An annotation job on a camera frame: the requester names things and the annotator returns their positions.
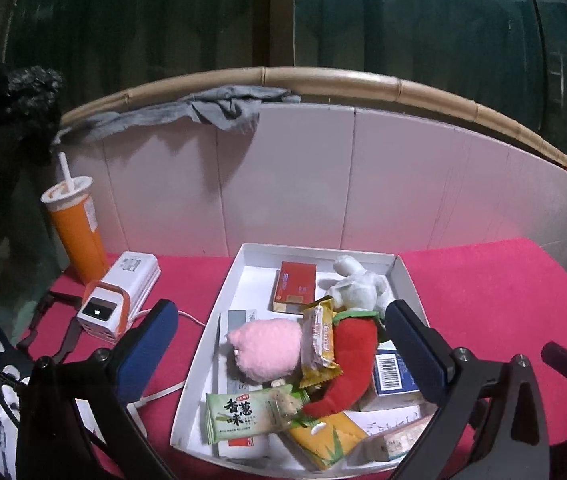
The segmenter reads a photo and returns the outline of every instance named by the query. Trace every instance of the blue gripper pad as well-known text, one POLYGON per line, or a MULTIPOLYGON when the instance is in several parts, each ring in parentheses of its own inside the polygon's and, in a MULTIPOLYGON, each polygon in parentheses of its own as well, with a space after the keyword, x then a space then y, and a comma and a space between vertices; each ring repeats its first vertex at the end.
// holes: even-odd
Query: blue gripper pad
POLYGON ((450 346, 436 330, 426 327, 404 300, 388 305, 385 329, 423 398, 441 406, 454 375, 450 346))
POLYGON ((122 405, 139 400, 177 332, 179 315, 172 301, 159 300, 142 323, 131 328, 113 349, 108 375, 122 405))

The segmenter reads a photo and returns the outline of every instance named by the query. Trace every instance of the barcode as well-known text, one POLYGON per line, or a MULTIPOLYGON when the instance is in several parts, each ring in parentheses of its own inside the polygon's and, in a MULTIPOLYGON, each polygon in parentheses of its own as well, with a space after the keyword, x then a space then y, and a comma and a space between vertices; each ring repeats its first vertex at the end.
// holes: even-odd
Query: barcode
POLYGON ((400 390, 402 388, 395 354, 377 355, 377 368, 379 368, 382 390, 400 390))

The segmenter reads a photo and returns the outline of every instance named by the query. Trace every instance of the blue and white box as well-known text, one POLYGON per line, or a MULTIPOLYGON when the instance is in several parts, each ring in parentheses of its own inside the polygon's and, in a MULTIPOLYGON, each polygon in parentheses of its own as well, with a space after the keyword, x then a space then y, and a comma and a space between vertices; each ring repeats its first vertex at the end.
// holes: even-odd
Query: blue and white box
POLYGON ((422 402, 423 396, 392 341, 379 345, 371 385, 359 400, 359 409, 391 410, 422 402))

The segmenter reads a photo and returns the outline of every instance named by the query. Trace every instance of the white tray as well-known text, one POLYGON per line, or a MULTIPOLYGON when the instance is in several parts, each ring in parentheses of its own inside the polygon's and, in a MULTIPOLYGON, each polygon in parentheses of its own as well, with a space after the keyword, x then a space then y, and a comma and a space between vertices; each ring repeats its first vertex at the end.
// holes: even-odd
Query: white tray
MULTIPOLYGON (((224 286, 217 297, 206 328, 199 341, 193 363, 186 378, 177 413, 172 426, 170 444, 189 455, 207 462, 253 474, 275 478, 350 478, 378 471, 390 470, 398 462, 366 463, 363 455, 355 450, 345 460, 326 471, 307 468, 308 460, 303 451, 284 443, 279 436, 270 436, 270 457, 250 462, 231 462, 214 455, 212 446, 205 443, 202 410, 206 405, 206 393, 217 391, 217 346, 219 314, 225 310, 254 308, 259 319, 289 317, 294 314, 272 312, 272 295, 275 279, 283 261, 311 263, 317 265, 316 299, 341 278, 333 270, 333 263, 340 254, 350 254, 364 267, 388 278, 393 300, 402 299, 428 324, 419 295, 401 257, 393 254, 362 253, 329 249, 243 244, 228 271, 224 286)), ((359 426, 369 433, 376 433, 404 420, 413 420, 420 415, 419 406, 384 410, 382 412, 346 412, 359 426)))

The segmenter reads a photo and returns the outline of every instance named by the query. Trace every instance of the green snack package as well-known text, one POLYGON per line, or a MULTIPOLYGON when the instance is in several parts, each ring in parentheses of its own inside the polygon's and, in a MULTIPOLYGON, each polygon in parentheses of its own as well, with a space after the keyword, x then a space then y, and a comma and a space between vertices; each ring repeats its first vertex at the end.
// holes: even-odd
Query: green snack package
POLYGON ((292 391, 292 384, 244 394, 206 394, 206 437, 208 444, 258 434, 277 433, 291 423, 282 413, 282 399, 307 402, 304 390, 292 391))

